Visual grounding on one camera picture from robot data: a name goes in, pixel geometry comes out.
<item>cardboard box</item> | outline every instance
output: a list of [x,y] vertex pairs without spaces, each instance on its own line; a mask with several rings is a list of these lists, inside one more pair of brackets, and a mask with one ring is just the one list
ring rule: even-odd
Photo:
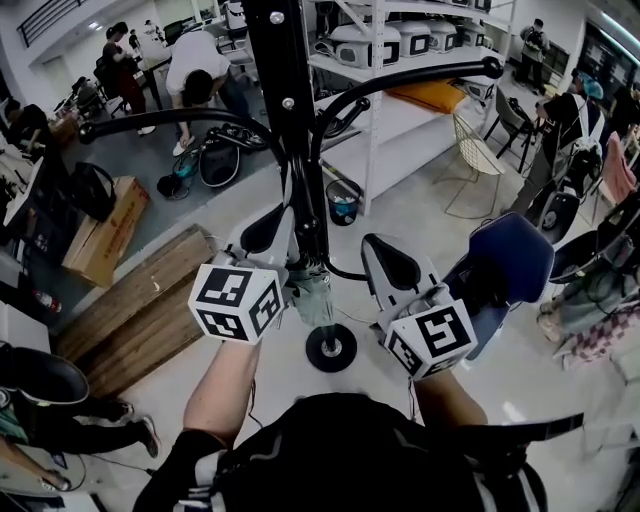
[[114,181],[116,203],[111,215],[102,223],[85,216],[62,262],[63,267],[101,288],[113,284],[113,271],[149,203],[149,194],[133,176]]

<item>white box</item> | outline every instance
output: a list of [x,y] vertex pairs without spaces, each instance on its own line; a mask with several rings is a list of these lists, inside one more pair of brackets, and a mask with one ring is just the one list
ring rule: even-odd
[[189,309],[205,335],[255,345],[284,309],[278,273],[201,265]]
[[413,380],[451,368],[478,341],[460,299],[424,313],[391,322],[384,346]]

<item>round black base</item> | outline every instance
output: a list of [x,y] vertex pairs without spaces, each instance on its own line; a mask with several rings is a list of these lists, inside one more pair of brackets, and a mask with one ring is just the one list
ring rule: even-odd
[[[333,330],[335,346],[329,350],[327,334]],[[318,370],[336,373],[347,368],[355,359],[358,343],[353,333],[340,324],[332,327],[317,327],[307,338],[307,358]]]

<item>wire chair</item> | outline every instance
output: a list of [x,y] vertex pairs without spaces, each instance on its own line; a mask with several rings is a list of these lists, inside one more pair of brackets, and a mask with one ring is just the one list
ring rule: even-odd
[[[459,116],[458,114],[453,114],[453,127],[456,133],[458,153],[456,154],[455,158],[449,163],[444,172],[440,176],[438,176],[438,178],[436,178],[433,184],[437,185],[438,183],[441,183],[443,181],[464,182],[462,187],[460,187],[460,190],[456,192],[456,195],[453,196],[453,199],[451,199],[447,207],[444,209],[444,213],[452,217],[457,217],[459,219],[483,219],[491,215],[493,213],[493,210],[495,209],[496,200],[498,198],[498,189],[500,187],[500,178],[504,174],[504,168],[502,167],[496,156],[493,154],[493,152],[486,145],[486,143],[482,140],[482,137],[480,137],[480,135],[478,135],[474,131],[474,129],[471,128],[469,123],[467,123],[467,121],[465,121],[463,117]],[[455,161],[458,160],[458,157],[460,155],[462,155],[464,161],[471,168],[471,174],[466,178],[454,176],[445,178],[444,176],[449,171],[449,168]],[[489,209],[486,213],[473,217],[466,217],[463,215],[450,213],[450,208],[456,202],[456,199],[458,199],[462,191],[469,183],[477,183],[481,173],[498,177],[493,193],[493,199],[491,201],[491,209]]]

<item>trash can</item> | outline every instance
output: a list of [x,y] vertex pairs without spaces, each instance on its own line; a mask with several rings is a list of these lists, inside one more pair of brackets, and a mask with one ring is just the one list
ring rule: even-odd
[[334,224],[348,226],[358,216],[358,201],[362,191],[357,183],[351,180],[336,180],[327,186],[329,216]]

